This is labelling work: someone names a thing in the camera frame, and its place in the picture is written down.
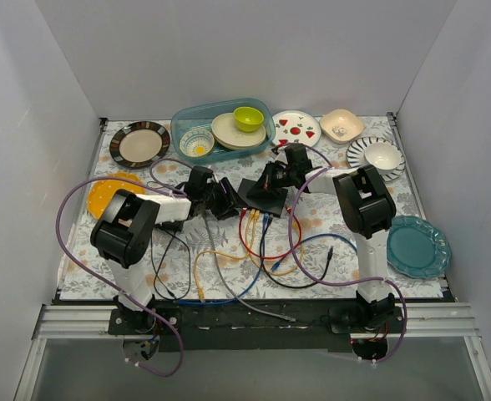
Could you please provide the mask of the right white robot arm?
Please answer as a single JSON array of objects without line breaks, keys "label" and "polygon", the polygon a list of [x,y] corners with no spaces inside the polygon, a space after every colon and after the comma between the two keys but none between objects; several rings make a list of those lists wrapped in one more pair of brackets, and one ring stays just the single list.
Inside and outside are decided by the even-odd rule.
[{"label": "right white robot arm", "polygon": [[387,237],[396,206],[377,169],[365,165],[350,170],[315,167],[303,144],[283,146],[284,153],[266,164],[261,177],[240,189],[252,201],[284,199],[284,189],[298,193],[335,195],[343,220],[357,246],[359,279],[357,325],[375,332],[394,312],[394,295],[387,283]]}]

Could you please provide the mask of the black network switch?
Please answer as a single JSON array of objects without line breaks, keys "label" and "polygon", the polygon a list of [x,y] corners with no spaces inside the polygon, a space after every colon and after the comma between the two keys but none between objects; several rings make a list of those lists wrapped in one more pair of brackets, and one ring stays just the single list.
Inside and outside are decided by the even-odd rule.
[{"label": "black network switch", "polygon": [[254,180],[243,179],[240,183],[238,194],[245,202],[245,205],[251,209],[256,209],[263,213],[269,213],[275,217],[281,217],[286,207],[286,196],[270,197],[268,199],[251,199],[247,197],[248,190],[255,184]]}]

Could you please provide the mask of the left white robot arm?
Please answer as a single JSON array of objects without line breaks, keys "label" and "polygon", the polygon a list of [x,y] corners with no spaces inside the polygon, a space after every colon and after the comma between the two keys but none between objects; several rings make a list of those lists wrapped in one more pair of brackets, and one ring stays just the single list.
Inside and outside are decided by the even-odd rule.
[{"label": "left white robot arm", "polygon": [[195,166],[183,187],[184,196],[138,195],[117,190],[90,236],[91,245],[107,262],[118,290],[118,303],[130,310],[127,323],[136,333],[150,332],[156,323],[147,306],[154,298],[145,283],[142,261],[154,227],[187,221],[203,211],[219,220],[238,215],[246,204],[227,178]]}]

